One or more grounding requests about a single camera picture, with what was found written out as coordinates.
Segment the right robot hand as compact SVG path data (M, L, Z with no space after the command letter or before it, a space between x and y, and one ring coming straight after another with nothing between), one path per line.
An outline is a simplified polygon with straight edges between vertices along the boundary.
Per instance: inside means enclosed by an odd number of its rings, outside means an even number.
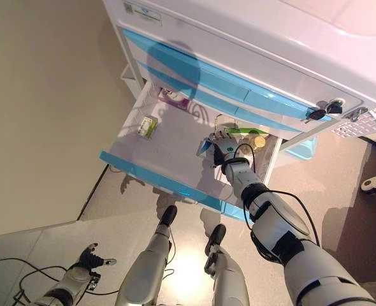
M205 159L212 162L214 168L234 158L238 147L236 139L222 130L211 133L206 139L206 144L208 148L205 151Z

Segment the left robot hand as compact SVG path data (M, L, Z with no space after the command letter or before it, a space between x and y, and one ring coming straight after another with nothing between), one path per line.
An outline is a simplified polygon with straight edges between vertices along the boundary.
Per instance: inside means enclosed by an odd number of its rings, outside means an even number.
M78 262L89 269L98 268L101 266L113 266L117 264L116 259L104 259L96 254L94 251L98 247L98 243L92 243L87 246L81 253Z

